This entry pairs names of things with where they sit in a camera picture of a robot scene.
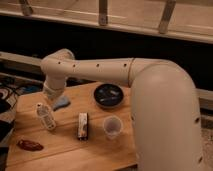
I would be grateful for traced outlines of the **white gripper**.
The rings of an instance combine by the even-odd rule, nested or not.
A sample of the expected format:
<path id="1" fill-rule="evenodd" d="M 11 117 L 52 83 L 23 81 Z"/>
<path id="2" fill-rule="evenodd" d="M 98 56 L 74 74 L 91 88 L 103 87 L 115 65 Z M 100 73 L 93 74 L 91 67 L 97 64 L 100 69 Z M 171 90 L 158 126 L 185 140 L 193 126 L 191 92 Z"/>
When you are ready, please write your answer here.
<path id="1" fill-rule="evenodd" d="M 60 101 L 63 95 L 64 89 L 52 89 L 47 83 L 43 85 L 43 95 L 47 104 L 52 110 L 57 110 L 60 107 Z"/>

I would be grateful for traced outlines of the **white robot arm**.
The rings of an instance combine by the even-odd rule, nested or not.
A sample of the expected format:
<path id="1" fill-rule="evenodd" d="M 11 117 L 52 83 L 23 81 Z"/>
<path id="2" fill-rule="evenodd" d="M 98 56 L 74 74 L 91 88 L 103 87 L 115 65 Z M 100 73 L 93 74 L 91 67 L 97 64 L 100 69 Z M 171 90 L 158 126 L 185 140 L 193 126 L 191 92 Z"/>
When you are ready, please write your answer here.
<path id="1" fill-rule="evenodd" d="M 69 77 L 128 86 L 138 171 L 204 171 L 199 100 L 184 69 L 161 59 L 71 56 L 61 49 L 42 59 L 49 99 L 63 93 Z"/>

